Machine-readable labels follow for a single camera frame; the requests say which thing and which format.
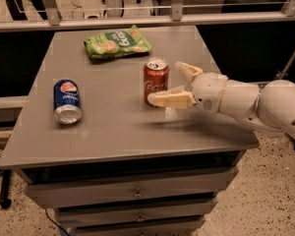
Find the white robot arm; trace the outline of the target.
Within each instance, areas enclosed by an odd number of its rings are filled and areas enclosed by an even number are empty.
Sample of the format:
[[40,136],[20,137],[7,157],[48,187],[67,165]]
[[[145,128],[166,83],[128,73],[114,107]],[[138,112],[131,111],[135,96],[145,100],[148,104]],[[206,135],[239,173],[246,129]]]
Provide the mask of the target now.
[[159,107],[199,110],[229,116],[253,130],[271,135],[288,134],[295,141],[295,84],[274,80],[261,87],[234,81],[217,73],[178,62],[184,87],[154,92],[147,97]]

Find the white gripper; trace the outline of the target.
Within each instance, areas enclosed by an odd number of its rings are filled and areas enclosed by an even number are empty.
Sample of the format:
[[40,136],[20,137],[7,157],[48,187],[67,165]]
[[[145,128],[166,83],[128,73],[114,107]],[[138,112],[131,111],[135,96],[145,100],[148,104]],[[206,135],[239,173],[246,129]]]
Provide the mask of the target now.
[[196,107],[210,114],[218,112],[219,103],[228,77],[217,73],[204,73],[196,66],[184,63],[175,63],[176,71],[191,85],[192,92],[186,91],[184,86],[150,93],[147,101],[158,107],[187,109],[196,104]]

